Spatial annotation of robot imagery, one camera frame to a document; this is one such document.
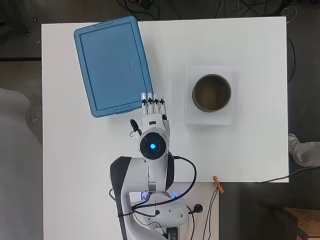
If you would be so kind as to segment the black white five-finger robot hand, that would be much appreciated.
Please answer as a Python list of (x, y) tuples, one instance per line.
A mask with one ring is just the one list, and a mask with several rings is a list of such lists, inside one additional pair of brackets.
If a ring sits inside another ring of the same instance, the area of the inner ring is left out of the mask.
[(153, 127), (163, 129), (170, 135), (170, 125), (166, 113), (165, 100), (156, 94), (142, 93), (142, 131), (145, 132)]

